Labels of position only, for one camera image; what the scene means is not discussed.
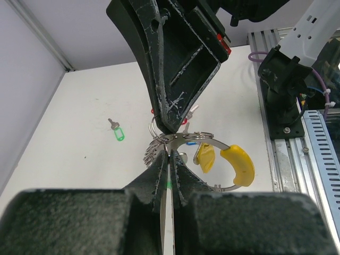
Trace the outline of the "keyring with yellow handle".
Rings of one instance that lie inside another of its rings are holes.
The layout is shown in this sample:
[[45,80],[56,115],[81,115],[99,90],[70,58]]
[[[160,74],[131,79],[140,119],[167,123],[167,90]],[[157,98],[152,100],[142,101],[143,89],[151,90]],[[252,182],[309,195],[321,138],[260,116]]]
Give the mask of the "keyring with yellow handle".
[[212,133],[208,132],[180,132],[176,134],[157,134],[154,128],[155,118],[148,125],[149,132],[152,136],[152,142],[144,153],[144,164],[150,166],[156,159],[161,150],[166,153],[177,150],[186,142],[196,142],[198,147],[201,143],[208,143],[220,150],[220,156],[224,158],[234,169],[235,178],[233,185],[229,187],[214,186],[213,189],[218,192],[233,191],[240,187],[248,187],[252,184],[255,176],[254,164],[250,156],[238,145],[226,145],[214,138]]

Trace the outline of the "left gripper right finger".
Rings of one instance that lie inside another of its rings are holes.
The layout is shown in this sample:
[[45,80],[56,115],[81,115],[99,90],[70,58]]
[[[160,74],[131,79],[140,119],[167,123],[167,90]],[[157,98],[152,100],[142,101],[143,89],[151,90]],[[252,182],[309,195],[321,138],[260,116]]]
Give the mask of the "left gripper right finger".
[[316,204],[295,192],[216,192],[169,157],[176,254],[336,254]]

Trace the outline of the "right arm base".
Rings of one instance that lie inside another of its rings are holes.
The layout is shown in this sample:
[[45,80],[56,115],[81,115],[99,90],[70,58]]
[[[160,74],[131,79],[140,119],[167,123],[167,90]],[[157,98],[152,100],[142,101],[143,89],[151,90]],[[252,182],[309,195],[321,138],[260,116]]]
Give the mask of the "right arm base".
[[298,96],[307,98],[314,92],[305,83],[312,68],[300,64],[297,56],[289,58],[278,45],[270,50],[258,68],[258,77],[265,100],[265,110],[271,140],[304,136],[302,116],[306,106],[298,109]]

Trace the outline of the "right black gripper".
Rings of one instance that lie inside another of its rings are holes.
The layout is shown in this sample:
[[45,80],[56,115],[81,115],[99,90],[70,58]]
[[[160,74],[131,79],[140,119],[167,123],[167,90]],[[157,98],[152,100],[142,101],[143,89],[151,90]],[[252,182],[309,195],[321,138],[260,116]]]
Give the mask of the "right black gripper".
[[111,1],[106,14],[146,82],[157,127],[176,133],[230,54],[212,1]]

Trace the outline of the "yellow tag key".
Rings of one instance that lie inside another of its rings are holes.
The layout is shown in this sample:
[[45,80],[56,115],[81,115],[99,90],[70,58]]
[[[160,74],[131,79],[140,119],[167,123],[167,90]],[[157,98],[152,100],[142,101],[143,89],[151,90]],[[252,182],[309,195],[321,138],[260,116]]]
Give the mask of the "yellow tag key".
[[204,174],[207,174],[212,169],[215,158],[216,154],[214,147],[208,143],[201,143],[194,154],[193,162],[200,166]]

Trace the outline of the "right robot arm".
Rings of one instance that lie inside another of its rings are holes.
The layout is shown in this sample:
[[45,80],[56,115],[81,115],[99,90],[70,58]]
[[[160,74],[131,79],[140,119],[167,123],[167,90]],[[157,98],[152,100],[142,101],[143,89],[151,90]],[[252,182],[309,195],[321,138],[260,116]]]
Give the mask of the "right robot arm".
[[190,107],[231,54],[227,29],[240,23],[289,27],[261,63],[276,124],[291,124],[294,99],[307,91],[324,44],[339,28],[339,1],[111,1],[117,27],[146,82],[158,128],[177,132]]

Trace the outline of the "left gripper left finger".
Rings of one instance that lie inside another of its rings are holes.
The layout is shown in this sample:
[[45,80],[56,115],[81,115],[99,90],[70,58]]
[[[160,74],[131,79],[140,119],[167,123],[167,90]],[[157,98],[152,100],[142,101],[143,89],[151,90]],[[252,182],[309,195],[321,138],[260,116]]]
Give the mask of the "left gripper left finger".
[[122,189],[18,193],[1,217],[1,254],[162,254],[168,155]]

